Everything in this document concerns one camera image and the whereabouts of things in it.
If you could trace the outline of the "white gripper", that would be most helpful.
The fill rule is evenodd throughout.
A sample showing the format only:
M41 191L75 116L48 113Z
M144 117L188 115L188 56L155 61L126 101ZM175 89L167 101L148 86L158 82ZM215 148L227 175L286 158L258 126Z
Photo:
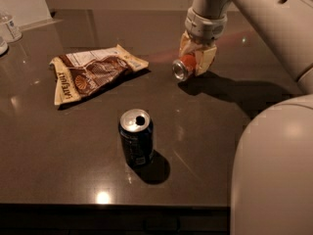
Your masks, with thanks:
M216 46L202 49L202 44L217 40L223 34L226 23L226 15L220 19L208 19L198 15L192 8L188 10L185 19L186 31L180 39L179 57L184 55L196 57L196 76L207 72L217 51Z

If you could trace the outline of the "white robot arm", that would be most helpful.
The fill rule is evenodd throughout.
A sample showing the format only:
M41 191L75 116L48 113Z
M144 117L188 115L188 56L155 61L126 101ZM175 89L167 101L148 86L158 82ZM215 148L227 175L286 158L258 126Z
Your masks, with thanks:
M181 54L210 48L235 5L278 62L226 38L231 79L207 73L188 92L234 102L250 116L232 162L231 235L313 235L313 3L193 0Z

